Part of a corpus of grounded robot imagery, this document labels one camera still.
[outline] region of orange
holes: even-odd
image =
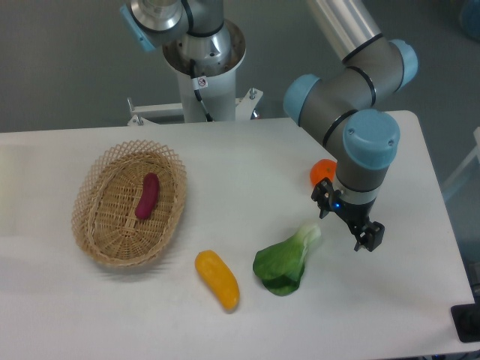
[[[315,187],[316,184],[321,182],[324,178],[329,178],[333,182],[335,170],[337,169],[337,163],[333,160],[322,159],[310,170],[310,181]]]

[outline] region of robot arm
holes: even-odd
[[[395,158],[400,129],[388,114],[367,108],[408,83],[418,61],[403,41],[383,37],[361,1],[308,4],[346,68],[328,82],[301,76],[287,90],[283,107],[337,158],[333,183],[323,179],[312,194],[320,217],[336,213],[355,236],[355,250],[363,245],[373,251],[385,228],[372,223],[369,213]]]
[[[145,51],[163,48],[185,122],[235,120],[235,72],[245,39],[224,19],[223,1],[131,0],[120,11]]]
[[[323,179],[312,194],[320,217],[336,213],[355,236],[355,250],[363,245],[373,251],[382,242],[385,228],[372,223],[369,213],[395,158],[400,130],[391,116],[368,108],[408,83],[416,75],[418,61],[406,43],[383,37],[360,0],[307,2],[346,68],[328,82],[314,75],[301,76],[287,90],[283,107],[337,158],[333,183]],[[245,55],[243,35],[236,46],[233,43],[236,30],[224,22],[221,0],[131,0],[121,13],[144,50],[163,45],[169,64],[192,78],[234,71]],[[235,54],[235,47],[240,53]],[[205,100],[216,119],[235,113],[234,79],[229,91],[211,91]],[[198,90],[195,95],[199,103],[182,98],[184,111],[193,109],[188,117],[194,118],[202,104],[209,119]],[[225,104],[232,109],[221,112]]]

